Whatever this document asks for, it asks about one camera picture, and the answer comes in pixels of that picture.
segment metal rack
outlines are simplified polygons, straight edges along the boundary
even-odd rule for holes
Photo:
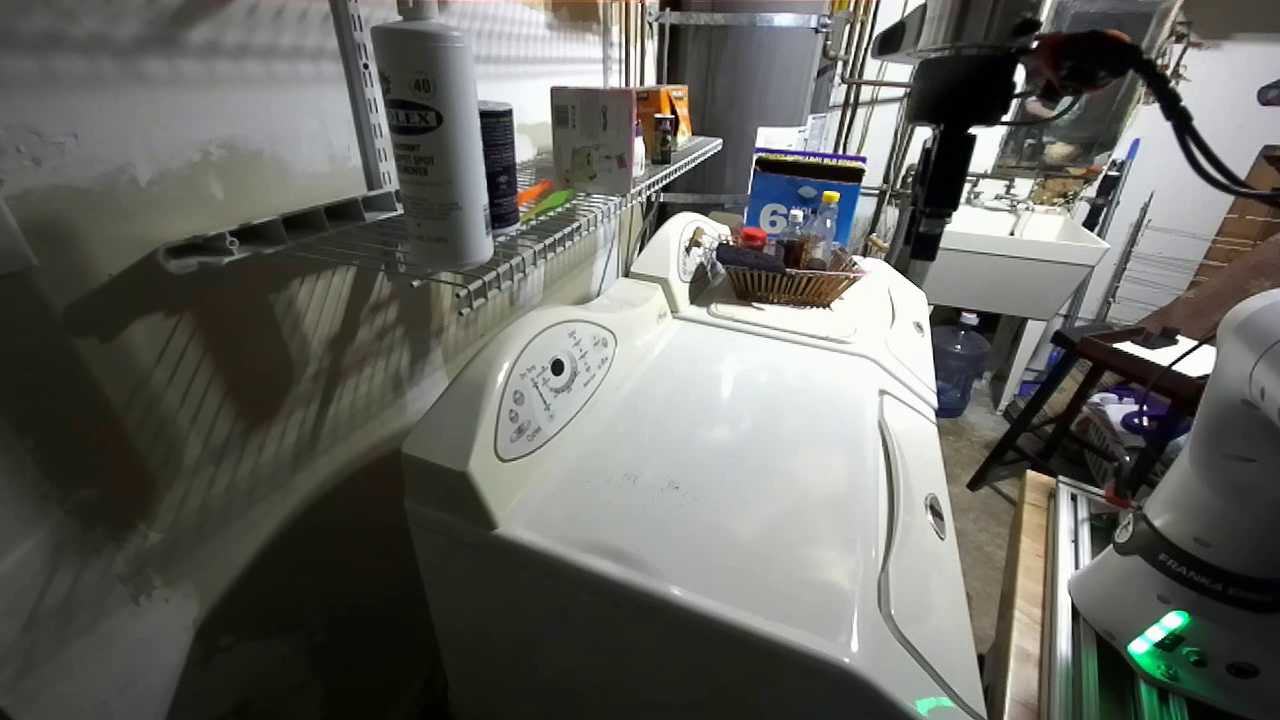
[[[451,293],[458,317],[480,313],[494,297],[521,288],[536,268],[551,264],[577,246],[594,229],[625,216],[629,209],[652,200],[659,188],[680,179],[718,154],[726,140],[694,134],[675,148],[672,165],[650,165],[629,196],[582,196],[534,223],[496,232],[496,256],[471,271],[433,271],[414,246],[407,223],[390,191],[355,196],[345,204],[324,204],[307,211],[289,211],[264,223],[240,223],[211,235],[193,235],[157,253],[160,268],[215,271],[248,256],[301,256],[320,264],[369,264],[397,280],[444,283]]]

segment washing machine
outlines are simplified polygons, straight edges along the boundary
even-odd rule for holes
[[[461,720],[986,716],[928,299],[709,299],[726,223],[501,332],[406,439]]]

